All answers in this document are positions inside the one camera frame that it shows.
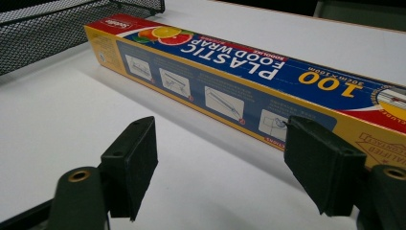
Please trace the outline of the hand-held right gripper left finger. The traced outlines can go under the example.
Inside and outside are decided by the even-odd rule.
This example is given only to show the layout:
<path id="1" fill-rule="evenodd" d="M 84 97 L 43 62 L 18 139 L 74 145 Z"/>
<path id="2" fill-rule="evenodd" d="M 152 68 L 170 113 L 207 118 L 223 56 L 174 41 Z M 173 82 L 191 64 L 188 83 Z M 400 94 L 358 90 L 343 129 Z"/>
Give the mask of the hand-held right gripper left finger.
<path id="1" fill-rule="evenodd" d="M 136 120 L 101 156 L 101 179 L 112 218 L 134 221 L 158 165 L 155 118 Z"/>

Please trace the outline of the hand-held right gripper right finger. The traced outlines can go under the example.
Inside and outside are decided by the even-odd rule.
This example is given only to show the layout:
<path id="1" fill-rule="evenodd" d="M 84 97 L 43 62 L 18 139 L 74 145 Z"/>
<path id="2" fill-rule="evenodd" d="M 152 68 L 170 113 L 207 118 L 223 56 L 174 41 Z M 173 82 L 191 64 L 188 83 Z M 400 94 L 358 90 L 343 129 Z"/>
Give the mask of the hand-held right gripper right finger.
<path id="1" fill-rule="evenodd" d="M 310 119 L 288 119 L 283 159 L 320 213 L 347 216 L 366 154 Z"/>

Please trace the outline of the blue and yellow food wrap box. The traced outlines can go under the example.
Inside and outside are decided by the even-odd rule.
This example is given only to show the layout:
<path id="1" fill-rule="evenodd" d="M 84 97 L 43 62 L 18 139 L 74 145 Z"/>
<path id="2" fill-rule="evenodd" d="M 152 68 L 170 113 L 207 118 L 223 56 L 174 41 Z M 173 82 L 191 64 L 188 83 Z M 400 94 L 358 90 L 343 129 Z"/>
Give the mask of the blue and yellow food wrap box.
<path id="1" fill-rule="evenodd" d="M 114 14 L 84 27 L 100 65 L 277 149 L 291 116 L 406 169 L 406 86 Z"/>

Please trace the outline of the dark grey chair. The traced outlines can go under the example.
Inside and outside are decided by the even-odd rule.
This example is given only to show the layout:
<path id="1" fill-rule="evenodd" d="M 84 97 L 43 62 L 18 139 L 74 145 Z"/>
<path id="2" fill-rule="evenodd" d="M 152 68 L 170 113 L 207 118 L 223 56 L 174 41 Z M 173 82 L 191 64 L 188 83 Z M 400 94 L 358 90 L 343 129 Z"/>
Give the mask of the dark grey chair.
<path id="1" fill-rule="evenodd" d="M 406 7 L 367 0 L 318 0 L 314 17 L 406 33 Z"/>

